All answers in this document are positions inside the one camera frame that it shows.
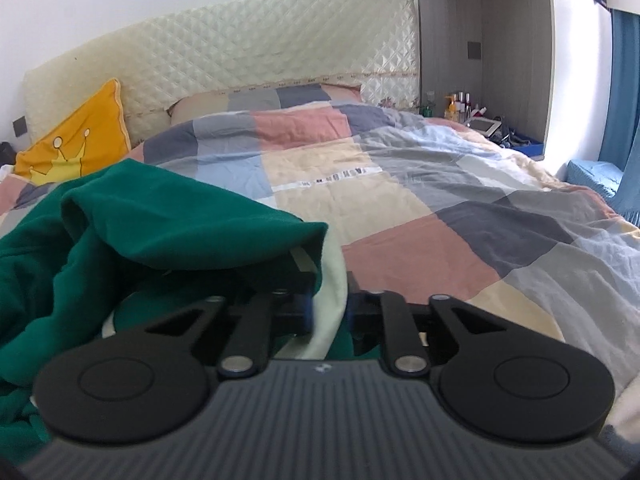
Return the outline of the green and white sweatshirt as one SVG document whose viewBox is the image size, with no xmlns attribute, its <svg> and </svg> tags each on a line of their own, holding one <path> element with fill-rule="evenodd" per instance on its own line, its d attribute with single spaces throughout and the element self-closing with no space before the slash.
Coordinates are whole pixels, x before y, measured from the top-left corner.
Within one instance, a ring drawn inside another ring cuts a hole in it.
<svg viewBox="0 0 640 480">
<path fill-rule="evenodd" d="M 209 296 L 296 288 L 314 271 L 314 329 L 281 336 L 280 356 L 320 359 L 347 298 L 340 245 L 324 222 L 124 160 L 64 182 L 1 228 L 1 455 L 48 442 L 32 403 L 59 354 Z"/>
</svg>

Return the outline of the patchwork checked duvet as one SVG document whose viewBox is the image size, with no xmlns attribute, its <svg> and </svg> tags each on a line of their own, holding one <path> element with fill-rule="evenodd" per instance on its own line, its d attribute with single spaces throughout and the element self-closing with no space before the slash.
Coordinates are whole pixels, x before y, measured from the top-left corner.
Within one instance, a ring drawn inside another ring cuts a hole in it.
<svg viewBox="0 0 640 480">
<path fill-rule="evenodd" d="M 446 292 L 589 351 L 618 388 L 638 376 L 638 230 L 469 129 L 324 101 L 196 118 L 127 159 L 324 222 L 365 288 Z M 64 182 L 4 179 L 1 227 Z"/>
</svg>

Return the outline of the blue covered seat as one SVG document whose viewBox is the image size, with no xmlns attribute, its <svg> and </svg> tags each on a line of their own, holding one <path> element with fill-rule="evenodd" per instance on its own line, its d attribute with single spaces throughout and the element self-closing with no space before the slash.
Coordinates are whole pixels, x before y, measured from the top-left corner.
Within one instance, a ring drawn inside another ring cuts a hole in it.
<svg viewBox="0 0 640 480">
<path fill-rule="evenodd" d="M 620 187 L 623 171 L 610 162 L 571 160 L 566 168 L 566 182 L 591 188 L 605 200 L 612 200 Z"/>
</svg>

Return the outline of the blue tray on nightstand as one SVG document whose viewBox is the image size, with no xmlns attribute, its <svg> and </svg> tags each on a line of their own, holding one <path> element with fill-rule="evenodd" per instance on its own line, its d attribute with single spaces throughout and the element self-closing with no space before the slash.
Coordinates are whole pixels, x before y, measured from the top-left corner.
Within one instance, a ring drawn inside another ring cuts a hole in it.
<svg viewBox="0 0 640 480">
<path fill-rule="evenodd" d="M 544 144 L 529 136 L 523 136 L 510 130 L 504 135 L 499 145 L 502 148 L 517 151 L 531 159 L 541 159 L 544 157 Z"/>
</svg>

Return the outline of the yellow crown cushion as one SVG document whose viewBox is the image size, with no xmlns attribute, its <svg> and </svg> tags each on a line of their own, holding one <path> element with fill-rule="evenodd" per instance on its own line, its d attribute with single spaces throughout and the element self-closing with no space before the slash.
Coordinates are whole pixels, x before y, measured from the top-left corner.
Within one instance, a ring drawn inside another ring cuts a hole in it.
<svg viewBox="0 0 640 480">
<path fill-rule="evenodd" d="M 50 133 L 18 153 L 13 172 L 34 185 L 64 182 L 111 166 L 130 150 L 120 82 L 112 78 Z"/>
</svg>

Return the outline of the white tablet device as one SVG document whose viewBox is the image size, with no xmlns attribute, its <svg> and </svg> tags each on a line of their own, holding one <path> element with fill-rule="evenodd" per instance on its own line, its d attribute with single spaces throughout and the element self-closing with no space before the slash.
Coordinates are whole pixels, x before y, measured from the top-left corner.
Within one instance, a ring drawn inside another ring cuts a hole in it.
<svg viewBox="0 0 640 480">
<path fill-rule="evenodd" d="M 496 133 L 502 126 L 502 122 L 500 120 L 488 119 L 482 116 L 471 117 L 465 125 L 482 134 L 485 138 L 490 138 L 494 133 Z"/>
</svg>

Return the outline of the orange bottle on nightstand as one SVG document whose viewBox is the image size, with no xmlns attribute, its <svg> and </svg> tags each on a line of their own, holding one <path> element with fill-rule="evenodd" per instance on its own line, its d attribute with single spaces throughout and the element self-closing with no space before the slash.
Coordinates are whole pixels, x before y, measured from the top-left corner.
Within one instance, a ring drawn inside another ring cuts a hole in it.
<svg viewBox="0 0 640 480">
<path fill-rule="evenodd" d="M 445 110 L 445 117 L 452 122 L 459 121 L 458 103 L 457 98 L 452 94 L 447 96 L 448 104 Z"/>
</svg>

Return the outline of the blue curtain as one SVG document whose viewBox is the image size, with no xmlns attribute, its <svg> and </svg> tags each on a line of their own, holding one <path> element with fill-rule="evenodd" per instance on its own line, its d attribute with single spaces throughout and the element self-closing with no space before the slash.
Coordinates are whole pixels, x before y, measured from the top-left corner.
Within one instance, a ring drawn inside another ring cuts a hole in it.
<svg viewBox="0 0 640 480">
<path fill-rule="evenodd" d="M 621 172 L 611 207 L 639 225 L 639 15 L 612 11 L 612 75 L 599 159 Z"/>
</svg>

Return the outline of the patchwork pillow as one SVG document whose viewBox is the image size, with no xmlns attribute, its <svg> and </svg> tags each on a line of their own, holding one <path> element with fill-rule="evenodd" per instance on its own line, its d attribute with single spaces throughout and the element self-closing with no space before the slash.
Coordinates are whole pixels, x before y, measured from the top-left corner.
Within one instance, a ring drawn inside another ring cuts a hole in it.
<svg viewBox="0 0 640 480">
<path fill-rule="evenodd" d="M 203 92 L 183 98 L 168 108 L 170 124 L 225 112 L 283 110 L 316 101 L 362 101 L 360 86 L 344 84 L 294 84 L 218 93 Z"/>
</svg>

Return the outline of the cream quilted headboard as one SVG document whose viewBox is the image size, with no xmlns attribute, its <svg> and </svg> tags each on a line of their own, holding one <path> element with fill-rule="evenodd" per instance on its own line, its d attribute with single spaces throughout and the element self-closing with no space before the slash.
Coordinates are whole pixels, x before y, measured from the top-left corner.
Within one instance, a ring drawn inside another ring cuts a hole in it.
<svg viewBox="0 0 640 480">
<path fill-rule="evenodd" d="M 240 0 L 150 18 L 69 50 L 23 79 L 30 140 L 46 136 L 108 80 L 120 82 L 134 143 L 169 126 L 194 94 L 292 84 L 358 84 L 364 102 L 420 100 L 413 0 Z"/>
</svg>

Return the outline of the dark wall socket left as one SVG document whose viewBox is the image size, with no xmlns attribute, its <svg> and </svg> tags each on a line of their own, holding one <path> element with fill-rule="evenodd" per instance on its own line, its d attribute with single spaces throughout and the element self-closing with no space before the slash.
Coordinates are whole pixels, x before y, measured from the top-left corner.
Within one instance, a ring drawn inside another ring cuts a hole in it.
<svg viewBox="0 0 640 480">
<path fill-rule="evenodd" d="M 12 122 L 12 126 L 13 126 L 14 136 L 16 138 L 20 138 L 21 136 L 24 136 L 24 134 L 28 133 L 28 127 L 27 127 L 25 116 L 21 116 L 15 119 L 14 122 Z"/>
</svg>

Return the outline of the dark wall switch in niche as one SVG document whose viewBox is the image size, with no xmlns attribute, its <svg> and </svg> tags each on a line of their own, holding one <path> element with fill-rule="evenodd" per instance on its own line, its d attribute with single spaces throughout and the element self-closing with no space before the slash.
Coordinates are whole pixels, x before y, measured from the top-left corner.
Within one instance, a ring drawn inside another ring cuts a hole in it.
<svg viewBox="0 0 640 480">
<path fill-rule="evenodd" d="M 469 60 L 480 61 L 482 59 L 482 44 L 479 41 L 468 41 L 466 55 Z"/>
</svg>

